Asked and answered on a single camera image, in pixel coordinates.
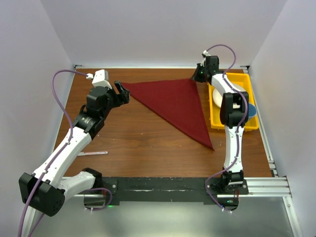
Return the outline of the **dark red cloth napkin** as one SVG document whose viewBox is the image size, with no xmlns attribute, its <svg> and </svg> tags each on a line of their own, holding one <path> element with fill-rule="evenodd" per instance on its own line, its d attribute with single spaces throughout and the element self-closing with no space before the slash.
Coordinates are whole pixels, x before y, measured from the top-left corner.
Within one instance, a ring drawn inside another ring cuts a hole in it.
<svg viewBox="0 0 316 237">
<path fill-rule="evenodd" d="M 196 82 L 191 79 L 122 84 L 130 95 L 179 131 L 213 149 Z"/>
</svg>

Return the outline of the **silver table knife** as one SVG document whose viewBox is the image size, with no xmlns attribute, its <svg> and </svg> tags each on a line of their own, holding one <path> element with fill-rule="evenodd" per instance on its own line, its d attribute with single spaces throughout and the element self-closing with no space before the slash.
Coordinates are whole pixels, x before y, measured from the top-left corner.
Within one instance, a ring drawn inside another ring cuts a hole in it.
<svg viewBox="0 0 316 237">
<path fill-rule="evenodd" d="M 107 151 L 103 152 L 80 152 L 78 156 L 96 156 L 96 155 L 107 155 Z"/>
</svg>

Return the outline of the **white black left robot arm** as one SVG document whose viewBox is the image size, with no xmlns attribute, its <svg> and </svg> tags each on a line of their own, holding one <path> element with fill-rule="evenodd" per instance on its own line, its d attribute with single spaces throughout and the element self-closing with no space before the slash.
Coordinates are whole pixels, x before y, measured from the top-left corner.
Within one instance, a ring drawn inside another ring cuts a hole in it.
<svg viewBox="0 0 316 237">
<path fill-rule="evenodd" d="M 115 89 L 95 86 L 90 89 L 84 104 L 64 140 L 50 157 L 32 174 L 19 178 L 22 201 L 52 217 L 69 198 L 88 190 L 96 194 L 102 189 L 102 174 L 85 168 L 69 181 L 62 178 L 78 154 L 103 128 L 111 109 L 129 103 L 129 90 L 120 81 Z"/>
</svg>

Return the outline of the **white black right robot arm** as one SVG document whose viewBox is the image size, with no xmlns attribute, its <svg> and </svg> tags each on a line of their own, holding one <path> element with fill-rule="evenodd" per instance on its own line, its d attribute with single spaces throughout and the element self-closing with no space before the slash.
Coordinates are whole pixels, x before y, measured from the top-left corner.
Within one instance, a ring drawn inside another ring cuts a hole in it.
<svg viewBox="0 0 316 237">
<path fill-rule="evenodd" d="M 224 71 L 219 69 L 218 56 L 205 53 L 191 79 L 209 83 L 222 96 L 220 122 L 225 129 L 226 155 L 218 186 L 222 192 L 231 194 L 244 180 L 241 144 L 248 120 L 249 95 L 246 91 L 237 89 Z"/>
</svg>

